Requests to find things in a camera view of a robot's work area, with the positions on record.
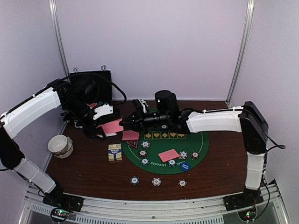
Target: black cable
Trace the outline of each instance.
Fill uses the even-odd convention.
[[[256,119],[255,115],[251,111],[248,111],[248,110],[243,110],[243,111],[249,113],[256,120],[256,122],[259,123],[258,120]],[[261,127],[262,131],[265,133],[265,135],[267,135],[269,140],[275,145],[275,147],[280,148],[280,149],[285,149],[286,148],[285,145],[279,145],[276,141],[274,141],[273,138],[271,138],[271,136],[269,136],[268,132],[262,126],[260,126],[260,127]]]
[[[271,194],[270,194],[269,188],[268,188],[268,186],[267,186],[267,183],[266,183],[266,181],[265,181],[264,179],[265,179],[265,177],[264,177],[264,175],[263,175],[263,183],[264,183],[264,185],[265,185],[265,187],[266,187],[266,189],[267,189],[267,191],[268,191],[268,195],[269,195],[269,197],[268,197],[268,202],[267,202],[267,204],[266,204],[266,207],[265,207],[265,208],[263,209],[263,211],[261,212],[261,214],[259,214],[256,218],[253,219],[254,221],[256,221],[260,216],[262,216],[262,214],[266,211],[266,209],[267,209],[267,207],[268,207],[268,205],[269,205],[269,203],[270,203],[270,196],[271,196]]]
[[[40,187],[38,187],[37,185],[35,185],[38,189],[39,189],[39,191],[38,191],[38,195],[40,196],[40,197],[46,197],[46,198],[48,198],[53,204],[55,204],[57,207],[61,207],[61,205],[60,204],[57,204],[57,203],[55,203],[48,195],[46,195],[46,193],[40,188]]]
[[[187,111],[187,110],[190,110],[192,112],[197,112],[197,113],[203,113],[203,111],[194,109],[192,107],[187,107],[187,108],[183,109],[182,111]]]
[[[274,149],[274,148],[278,148],[278,147],[277,147],[277,146],[272,146],[271,148],[269,148],[269,149],[267,150],[267,152],[270,151],[270,150],[272,150],[272,149]]]
[[[124,91],[121,90],[120,87],[118,87],[114,82],[106,79],[104,76],[102,76],[101,74],[98,74],[98,73],[80,73],[80,74],[73,74],[71,76],[67,76],[67,77],[64,77],[62,78],[61,80],[66,80],[66,79],[71,79],[73,77],[81,77],[81,76],[99,76],[101,77],[105,82],[108,82],[109,84],[111,84],[112,86],[114,86],[124,97],[124,100],[123,102],[121,103],[117,103],[115,105],[120,105],[120,104],[124,104],[126,101],[127,101],[127,96],[126,94],[124,93]]]

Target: black case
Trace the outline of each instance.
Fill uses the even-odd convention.
[[[75,75],[75,74],[86,74],[86,76],[89,76],[88,73],[97,73],[102,76],[104,76],[106,79],[111,81],[111,71],[110,70],[105,70],[105,71],[83,71],[83,72],[73,72],[70,74]],[[110,103],[112,100],[112,85],[108,82],[105,82],[101,77],[97,76],[90,76],[93,78],[93,80],[98,84],[100,92],[99,92],[99,97],[97,98],[97,102],[103,101]],[[71,78],[71,82],[75,83],[77,82],[81,77],[74,77]]]

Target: blue poker chip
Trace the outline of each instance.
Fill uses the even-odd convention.
[[[183,170],[184,172],[187,172],[191,169],[191,166],[189,163],[184,162],[180,165],[181,170]]]

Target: poker table mat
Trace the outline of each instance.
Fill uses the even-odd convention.
[[[143,148],[141,146],[143,141],[148,141],[150,147],[147,149]],[[177,153],[181,151],[187,152],[188,157],[185,160],[176,158],[175,167],[169,167],[167,162],[161,161],[158,154],[173,148]],[[184,135],[158,129],[149,129],[147,134],[140,132],[138,148],[130,146],[127,141],[122,141],[121,149],[132,163],[143,170],[154,174],[178,174],[183,172],[180,168],[183,162],[189,163],[192,169],[205,158],[209,149],[209,136],[208,132]],[[139,151],[141,150],[146,150],[148,153],[146,158],[149,159],[150,163],[147,166],[141,164],[142,157],[139,156]],[[192,160],[192,152],[198,152],[199,157]]]

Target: wooden table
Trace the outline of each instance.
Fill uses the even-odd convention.
[[[222,101],[179,101],[181,109],[227,108]],[[134,111],[130,102],[120,105],[122,116]],[[218,196],[243,191],[246,179],[247,156],[241,133],[210,132],[210,147],[204,160],[189,172],[176,175],[157,175],[146,172],[123,153],[123,161],[108,162],[108,145],[121,142],[121,133],[106,141],[88,139],[80,129],[68,125],[64,135],[74,141],[69,158],[53,157],[47,173],[54,177],[66,193],[120,200],[175,200]],[[140,183],[132,185],[130,178],[138,176]],[[162,184],[151,184],[160,177]],[[178,181],[185,179],[185,188]]]

